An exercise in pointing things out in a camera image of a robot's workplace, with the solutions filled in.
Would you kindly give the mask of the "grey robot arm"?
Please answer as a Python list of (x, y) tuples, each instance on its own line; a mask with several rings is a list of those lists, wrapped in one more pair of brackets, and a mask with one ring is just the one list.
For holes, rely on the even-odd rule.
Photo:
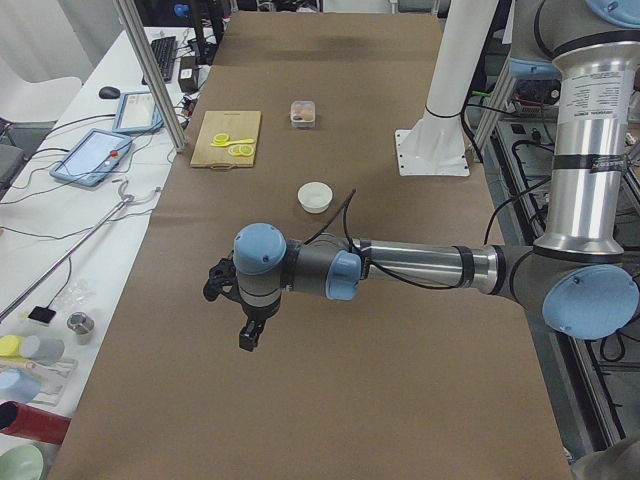
[(549, 61), (561, 95), (543, 235), (530, 247), (436, 247), (322, 234), (301, 243), (256, 223), (235, 237), (231, 297), (254, 349), (283, 291), (349, 300), (361, 280), (387, 275), (430, 290), (475, 288), (510, 299), (566, 335), (595, 340), (624, 327), (639, 289), (613, 230), (624, 140), (639, 64), (635, 1), (519, 1), (513, 52)]

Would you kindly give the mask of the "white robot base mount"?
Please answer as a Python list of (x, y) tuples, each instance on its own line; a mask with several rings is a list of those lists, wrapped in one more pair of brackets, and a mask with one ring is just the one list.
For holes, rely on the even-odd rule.
[(497, 6), (497, 0), (450, 3), (423, 116), (395, 132), (402, 176), (470, 174), (462, 110)]

